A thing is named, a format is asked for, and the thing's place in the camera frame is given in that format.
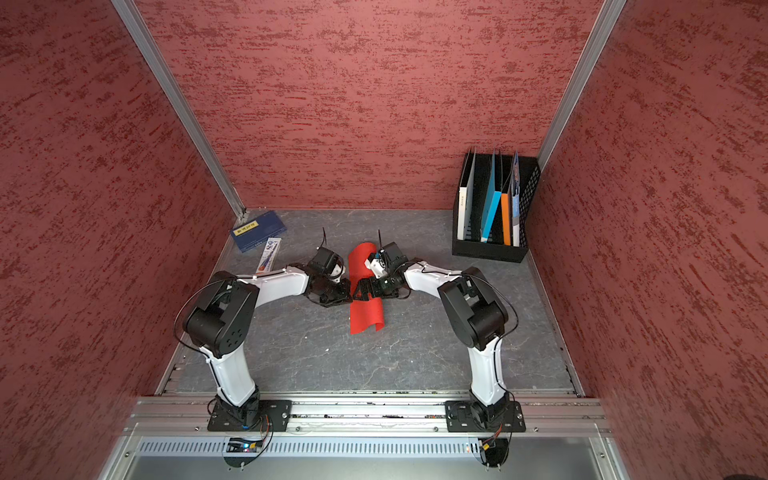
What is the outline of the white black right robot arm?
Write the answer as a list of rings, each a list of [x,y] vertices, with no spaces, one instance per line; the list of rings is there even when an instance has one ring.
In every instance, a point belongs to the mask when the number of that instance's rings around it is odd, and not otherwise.
[[[511,395],[503,380],[500,351],[509,314],[484,275],[476,268],[447,270],[423,261],[387,265],[376,256],[366,259],[364,268],[371,276],[358,282],[356,300],[394,298],[405,288],[441,301],[454,334],[468,350],[473,413],[483,422],[506,413]]]

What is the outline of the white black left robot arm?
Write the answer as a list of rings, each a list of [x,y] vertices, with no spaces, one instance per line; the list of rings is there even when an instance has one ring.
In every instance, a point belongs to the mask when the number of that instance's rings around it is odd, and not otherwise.
[[[240,412],[257,399],[257,386],[244,353],[255,310],[268,303],[303,296],[332,307],[351,301],[350,281],[291,265],[276,272],[238,276],[216,272],[200,289],[183,331],[203,354],[217,386],[218,399]]]

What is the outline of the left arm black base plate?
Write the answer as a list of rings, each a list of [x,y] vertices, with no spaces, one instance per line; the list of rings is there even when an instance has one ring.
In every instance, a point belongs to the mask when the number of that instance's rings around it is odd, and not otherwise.
[[[293,403],[290,400],[248,400],[236,407],[216,396],[209,402],[209,432],[282,433],[287,430]]]

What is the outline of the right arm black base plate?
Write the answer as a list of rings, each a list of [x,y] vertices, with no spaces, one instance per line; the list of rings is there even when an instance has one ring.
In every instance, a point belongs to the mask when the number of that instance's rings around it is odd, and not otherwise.
[[[474,401],[447,401],[444,404],[449,432],[523,433],[526,424],[519,402],[502,398],[485,406]]]

